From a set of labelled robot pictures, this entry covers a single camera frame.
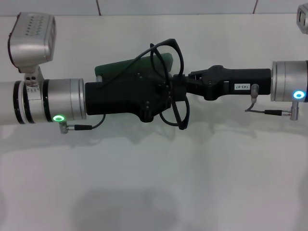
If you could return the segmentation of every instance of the robotic arm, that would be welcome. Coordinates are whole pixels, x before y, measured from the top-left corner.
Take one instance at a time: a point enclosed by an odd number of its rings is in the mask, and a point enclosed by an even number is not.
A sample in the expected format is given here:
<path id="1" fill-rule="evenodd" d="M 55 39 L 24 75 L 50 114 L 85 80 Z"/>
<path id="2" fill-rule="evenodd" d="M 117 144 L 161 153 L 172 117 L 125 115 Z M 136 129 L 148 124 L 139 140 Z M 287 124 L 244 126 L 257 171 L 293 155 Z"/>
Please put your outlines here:
<path id="1" fill-rule="evenodd" d="M 308 33 L 308 4 L 299 6 L 297 25 Z M 62 134 L 69 130 L 97 128 L 106 114 L 133 113 L 142 122 L 156 115 L 180 129 L 189 122 L 187 93 L 213 101 L 222 95 L 251 95 L 246 112 L 289 116 L 298 119 L 299 102 L 308 102 L 308 62 L 273 62 L 270 69 L 230 70 L 216 65 L 207 70 L 183 74 L 184 63 L 176 41 L 168 39 L 150 48 L 134 60 L 98 66 L 96 82 L 83 79 L 44 79 L 39 64 L 52 60 L 56 38 L 54 16 L 42 13 L 20 13 L 9 36 L 8 50 L 12 64 L 24 73 L 23 81 L 0 83 L 0 124 L 58 122 Z M 169 74 L 172 55 L 160 54 L 159 46 L 176 50 L 180 71 Z M 290 110 L 252 110 L 258 95 L 269 95 L 272 101 L 292 102 Z M 185 101 L 187 113 L 180 118 L 176 102 Z M 162 112 L 172 107 L 176 123 L 170 123 Z M 96 126 L 68 125 L 67 121 L 86 119 L 86 115 L 103 115 Z"/>

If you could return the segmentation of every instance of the black ring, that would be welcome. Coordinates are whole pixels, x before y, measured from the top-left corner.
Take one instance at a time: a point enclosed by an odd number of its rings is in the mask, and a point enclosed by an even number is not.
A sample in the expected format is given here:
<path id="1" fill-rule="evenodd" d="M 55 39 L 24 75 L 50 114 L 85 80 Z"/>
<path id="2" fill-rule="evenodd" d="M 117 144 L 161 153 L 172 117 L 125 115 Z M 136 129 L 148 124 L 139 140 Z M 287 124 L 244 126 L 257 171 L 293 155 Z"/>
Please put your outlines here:
<path id="1" fill-rule="evenodd" d="M 14 84 L 13 89 L 13 105 L 14 105 L 14 111 L 16 115 L 16 119 L 18 123 L 25 124 L 23 121 L 23 118 L 21 117 L 20 109 L 19 109 L 19 99 L 18 99 L 18 91 L 19 91 L 19 85 L 21 81 L 16 81 Z"/>
<path id="2" fill-rule="evenodd" d="M 23 95 L 24 95 L 24 109 L 25 109 L 25 115 L 30 124 L 35 124 L 30 112 L 30 106 L 29 106 L 29 101 L 28 101 L 28 93 L 26 89 L 26 84 L 24 84 L 24 90 L 23 90 Z"/>
<path id="3" fill-rule="evenodd" d="M 305 103 L 308 102 L 308 71 L 307 71 L 307 89 L 306 89 L 306 97 L 305 97 L 304 102 L 305 102 Z"/>
<path id="4" fill-rule="evenodd" d="M 47 121 L 52 123 L 53 120 L 51 119 L 50 110 L 49 110 L 49 102 L 48 102 L 48 83 L 49 83 L 49 79 L 46 79 L 43 82 L 43 106 L 44 106 L 44 113 L 45 113 L 45 117 Z"/>

